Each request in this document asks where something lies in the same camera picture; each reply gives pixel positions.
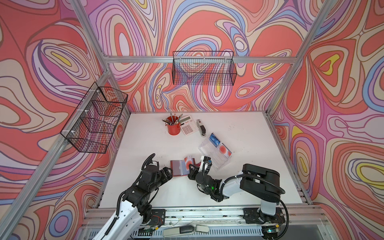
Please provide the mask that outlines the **red leather card holder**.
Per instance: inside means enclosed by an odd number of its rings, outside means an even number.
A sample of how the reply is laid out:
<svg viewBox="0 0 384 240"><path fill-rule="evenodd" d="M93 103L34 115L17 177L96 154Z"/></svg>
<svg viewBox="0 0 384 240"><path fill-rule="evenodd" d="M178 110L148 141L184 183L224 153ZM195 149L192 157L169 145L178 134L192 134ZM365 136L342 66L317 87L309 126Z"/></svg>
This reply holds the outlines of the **red leather card holder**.
<svg viewBox="0 0 384 240"><path fill-rule="evenodd" d="M184 165L184 159L183 160L171 160L170 163L171 163L171 169L173 170L173 177L187 176L187 175L184 175L183 170L182 170L182 167ZM196 161L195 161L194 166L199 167L200 164L201 164L200 162L196 163Z"/></svg>

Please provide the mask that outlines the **red white credit card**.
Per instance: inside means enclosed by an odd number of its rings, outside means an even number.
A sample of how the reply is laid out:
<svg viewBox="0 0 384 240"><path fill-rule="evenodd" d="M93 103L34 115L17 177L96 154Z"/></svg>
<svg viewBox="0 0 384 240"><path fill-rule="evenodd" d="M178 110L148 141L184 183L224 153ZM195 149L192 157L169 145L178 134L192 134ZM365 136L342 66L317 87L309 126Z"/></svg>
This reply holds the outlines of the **red white credit card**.
<svg viewBox="0 0 384 240"><path fill-rule="evenodd" d="M190 165L195 164L195 158L192 156L187 156L184 159L184 165L182 167L184 175L188 175L190 173Z"/></svg>

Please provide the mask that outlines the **clear plastic card tray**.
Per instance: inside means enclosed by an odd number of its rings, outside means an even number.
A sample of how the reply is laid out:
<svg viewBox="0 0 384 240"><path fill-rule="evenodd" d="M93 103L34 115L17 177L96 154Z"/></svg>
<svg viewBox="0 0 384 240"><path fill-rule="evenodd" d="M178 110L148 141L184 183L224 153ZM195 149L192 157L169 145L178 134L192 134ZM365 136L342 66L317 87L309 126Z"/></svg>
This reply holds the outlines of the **clear plastic card tray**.
<svg viewBox="0 0 384 240"><path fill-rule="evenodd" d="M228 165L232 155L230 158L225 158L220 152L219 152L219 146L216 148L209 140L209 137L205 139L199 146L199 151L202 153L203 156L210 157L212 160L213 168L215 170L220 170L224 166Z"/></svg>

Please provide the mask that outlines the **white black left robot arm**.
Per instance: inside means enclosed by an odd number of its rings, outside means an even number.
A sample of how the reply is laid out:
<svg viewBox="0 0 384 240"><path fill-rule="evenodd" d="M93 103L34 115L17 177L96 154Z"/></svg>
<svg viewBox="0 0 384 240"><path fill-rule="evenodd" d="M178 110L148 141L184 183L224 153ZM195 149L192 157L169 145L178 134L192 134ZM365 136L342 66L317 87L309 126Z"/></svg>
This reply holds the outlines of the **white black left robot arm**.
<svg viewBox="0 0 384 240"><path fill-rule="evenodd" d="M172 169L161 169L155 156L147 157L137 179L120 193L114 215L97 233L95 240L127 240L140 225L150 222L151 194L173 177Z"/></svg>

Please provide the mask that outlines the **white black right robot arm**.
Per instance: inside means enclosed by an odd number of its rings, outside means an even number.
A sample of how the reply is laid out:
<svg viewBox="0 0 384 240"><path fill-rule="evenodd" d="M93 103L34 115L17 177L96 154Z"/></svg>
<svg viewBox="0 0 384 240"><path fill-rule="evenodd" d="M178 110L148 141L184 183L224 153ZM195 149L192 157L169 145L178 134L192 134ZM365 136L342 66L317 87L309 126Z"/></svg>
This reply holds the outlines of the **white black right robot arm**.
<svg viewBox="0 0 384 240"><path fill-rule="evenodd" d="M281 195L285 190L280 187L280 174L277 171L251 165L243 165L242 171L223 180L209 176L211 162L204 162L199 167L189 165L188 178L197 183L200 192L208 195L217 203L229 199L232 195L246 192L261 200L257 209L244 209L243 219L247 224L284 224L286 219L279 208Z"/></svg>

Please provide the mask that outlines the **blue credit card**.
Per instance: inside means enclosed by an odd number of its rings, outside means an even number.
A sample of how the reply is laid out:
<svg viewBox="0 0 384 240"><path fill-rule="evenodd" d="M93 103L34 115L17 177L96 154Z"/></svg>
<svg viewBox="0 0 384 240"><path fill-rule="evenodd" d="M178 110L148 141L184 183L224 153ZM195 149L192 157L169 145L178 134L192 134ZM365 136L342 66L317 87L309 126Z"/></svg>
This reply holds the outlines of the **blue credit card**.
<svg viewBox="0 0 384 240"><path fill-rule="evenodd" d="M211 133L209 140L216 148L221 144L221 141L214 133Z"/></svg>

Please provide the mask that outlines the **red pen cup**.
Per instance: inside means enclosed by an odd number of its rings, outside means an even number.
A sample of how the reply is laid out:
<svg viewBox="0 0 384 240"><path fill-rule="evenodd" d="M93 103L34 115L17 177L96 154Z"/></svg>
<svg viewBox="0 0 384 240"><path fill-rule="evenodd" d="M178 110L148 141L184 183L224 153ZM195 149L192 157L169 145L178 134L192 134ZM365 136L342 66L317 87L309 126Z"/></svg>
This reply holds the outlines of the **red pen cup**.
<svg viewBox="0 0 384 240"><path fill-rule="evenodd" d="M178 125L174 125L174 126L168 126L167 125L167 129L168 129L168 133L170 135L176 136L181 132L181 123L179 123Z"/></svg>

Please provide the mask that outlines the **black silver stapler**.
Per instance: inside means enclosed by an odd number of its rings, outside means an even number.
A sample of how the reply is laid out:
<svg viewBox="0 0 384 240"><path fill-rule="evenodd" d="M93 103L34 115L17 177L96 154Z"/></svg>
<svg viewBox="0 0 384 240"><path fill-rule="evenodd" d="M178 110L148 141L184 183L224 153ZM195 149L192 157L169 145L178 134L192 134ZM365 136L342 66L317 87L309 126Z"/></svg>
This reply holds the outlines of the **black silver stapler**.
<svg viewBox="0 0 384 240"><path fill-rule="evenodd" d="M199 128L201 136L205 137L207 134L207 130L200 119L197 120L197 126Z"/></svg>

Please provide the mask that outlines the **white calculator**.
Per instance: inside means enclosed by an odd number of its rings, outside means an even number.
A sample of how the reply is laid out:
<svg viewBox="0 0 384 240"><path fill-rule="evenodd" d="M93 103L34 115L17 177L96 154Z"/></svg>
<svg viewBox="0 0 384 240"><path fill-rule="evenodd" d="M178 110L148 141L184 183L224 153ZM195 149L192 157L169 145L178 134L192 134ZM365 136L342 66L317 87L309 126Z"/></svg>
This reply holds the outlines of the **white calculator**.
<svg viewBox="0 0 384 240"><path fill-rule="evenodd" d="M199 131L199 128L196 122L191 116L182 117L181 120L179 120L179 122L181 124L181 131L185 136L189 136Z"/></svg>

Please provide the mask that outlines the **pens in cup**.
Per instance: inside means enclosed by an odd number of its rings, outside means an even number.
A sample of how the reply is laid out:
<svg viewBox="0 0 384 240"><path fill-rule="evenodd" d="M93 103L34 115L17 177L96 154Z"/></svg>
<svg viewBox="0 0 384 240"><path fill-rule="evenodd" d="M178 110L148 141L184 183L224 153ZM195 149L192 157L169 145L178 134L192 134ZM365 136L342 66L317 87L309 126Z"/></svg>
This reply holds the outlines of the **pens in cup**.
<svg viewBox="0 0 384 240"><path fill-rule="evenodd" d="M180 119L183 116L183 114L177 116L177 115L170 115L167 119L162 119L162 121L168 125L168 126L174 126L178 125L180 123Z"/></svg>

